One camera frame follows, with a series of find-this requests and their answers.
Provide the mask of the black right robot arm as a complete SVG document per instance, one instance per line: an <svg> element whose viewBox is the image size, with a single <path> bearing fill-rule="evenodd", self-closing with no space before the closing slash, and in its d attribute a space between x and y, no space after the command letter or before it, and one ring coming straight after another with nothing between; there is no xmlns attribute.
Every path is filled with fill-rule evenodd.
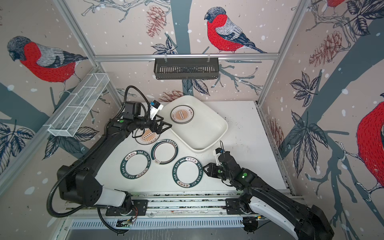
<svg viewBox="0 0 384 240"><path fill-rule="evenodd" d="M229 151L218 148L216 162L203 167L211 178L228 180L241 191L236 211L260 214L288 232L296 240L331 240L334 231L323 210L287 197L249 169L242 168Z"/></svg>

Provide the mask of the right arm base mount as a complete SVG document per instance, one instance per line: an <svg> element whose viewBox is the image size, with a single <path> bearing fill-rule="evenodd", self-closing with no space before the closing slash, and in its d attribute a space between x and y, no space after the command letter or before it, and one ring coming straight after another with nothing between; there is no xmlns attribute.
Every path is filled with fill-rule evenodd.
<svg viewBox="0 0 384 240"><path fill-rule="evenodd" d="M244 198L225 199L226 205L223 207L228 215L251 215L255 214L251 207L251 201Z"/></svg>

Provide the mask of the green rim plate front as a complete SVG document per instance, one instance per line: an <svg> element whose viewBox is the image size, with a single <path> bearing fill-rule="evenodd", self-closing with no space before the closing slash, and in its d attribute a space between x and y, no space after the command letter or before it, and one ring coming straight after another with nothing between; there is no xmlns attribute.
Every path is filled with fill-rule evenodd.
<svg viewBox="0 0 384 240"><path fill-rule="evenodd" d="M182 188L193 188L203 178L203 166L193 157L179 159L173 166L172 177L174 182Z"/></svg>

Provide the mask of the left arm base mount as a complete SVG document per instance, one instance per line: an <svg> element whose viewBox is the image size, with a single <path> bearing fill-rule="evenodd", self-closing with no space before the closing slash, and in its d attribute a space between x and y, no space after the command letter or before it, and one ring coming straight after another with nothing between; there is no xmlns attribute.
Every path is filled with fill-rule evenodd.
<svg viewBox="0 0 384 240"><path fill-rule="evenodd" d="M124 203L121 207L108 207L106 211L106 216L108 217L137 217L145 216L148 200L130 200L127 203Z"/></svg>

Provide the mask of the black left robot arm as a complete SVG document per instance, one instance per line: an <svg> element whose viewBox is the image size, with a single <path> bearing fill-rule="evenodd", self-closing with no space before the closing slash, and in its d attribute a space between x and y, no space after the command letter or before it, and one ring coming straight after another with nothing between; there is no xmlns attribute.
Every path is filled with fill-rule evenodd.
<svg viewBox="0 0 384 240"><path fill-rule="evenodd" d="M122 117L111 119L103 137L85 156L70 167L62 166L58 170L60 198L83 207L122 207L126 204L127 194L100 184L96 179L100 168L115 148L137 129L149 129L160 135L171 127L172 124L158 115L154 120L146 120L145 117L135 117L132 120Z"/></svg>

